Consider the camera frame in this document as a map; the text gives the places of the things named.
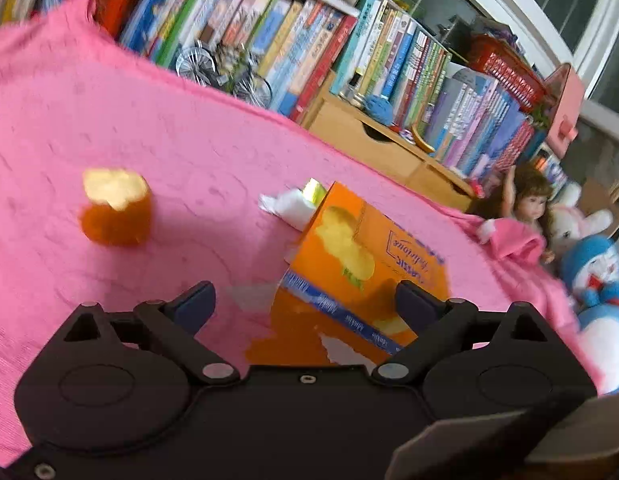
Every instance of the white belly of plush toy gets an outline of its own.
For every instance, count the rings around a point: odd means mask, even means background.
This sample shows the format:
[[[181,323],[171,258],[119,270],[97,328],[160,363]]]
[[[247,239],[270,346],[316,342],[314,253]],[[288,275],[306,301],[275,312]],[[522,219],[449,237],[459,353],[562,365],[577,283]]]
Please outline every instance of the white belly of plush toy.
[[[600,394],[619,387],[619,320],[602,317],[580,333],[581,347],[603,373]]]

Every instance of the orange box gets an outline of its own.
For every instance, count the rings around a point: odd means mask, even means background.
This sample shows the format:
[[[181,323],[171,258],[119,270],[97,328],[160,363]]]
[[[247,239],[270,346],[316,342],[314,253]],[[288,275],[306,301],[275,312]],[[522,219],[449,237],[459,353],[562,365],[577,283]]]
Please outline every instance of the orange box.
[[[271,310],[274,335],[255,341],[246,356],[252,364],[328,365],[327,336],[383,362],[416,338],[395,310],[402,280],[440,300],[449,298],[443,261],[336,182],[278,286]]]

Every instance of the rabbit ear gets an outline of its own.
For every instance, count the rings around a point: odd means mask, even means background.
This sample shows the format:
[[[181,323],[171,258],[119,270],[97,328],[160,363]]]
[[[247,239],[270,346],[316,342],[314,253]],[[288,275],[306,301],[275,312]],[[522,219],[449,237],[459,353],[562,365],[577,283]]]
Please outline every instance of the rabbit ear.
[[[613,221],[614,216],[608,209],[601,209],[596,213],[592,213],[585,219],[585,224],[587,225],[587,233],[585,235],[602,233]]]
[[[576,182],[570,182],[562,189],[555,203],[563,204],[567,207],[576,207],[580,197],[581,187]]]

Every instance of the doll's face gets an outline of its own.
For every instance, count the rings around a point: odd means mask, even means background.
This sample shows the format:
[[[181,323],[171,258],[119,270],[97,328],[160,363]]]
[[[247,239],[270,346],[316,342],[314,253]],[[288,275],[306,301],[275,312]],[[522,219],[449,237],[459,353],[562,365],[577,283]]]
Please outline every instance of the doll's face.
[[[538,220],[545,212],[546,196],[526,196],[518,202],[516,213],[526,221]]]

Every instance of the red basket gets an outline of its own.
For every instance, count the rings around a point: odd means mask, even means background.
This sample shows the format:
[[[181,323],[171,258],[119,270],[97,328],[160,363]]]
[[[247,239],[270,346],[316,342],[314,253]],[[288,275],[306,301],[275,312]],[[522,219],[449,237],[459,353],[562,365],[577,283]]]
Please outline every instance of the red basket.
[[[502,40],[484,34],[476,36],[468,60],[473,70],[498,79],[524,112],[531,112],[547,93],[538,76]]]

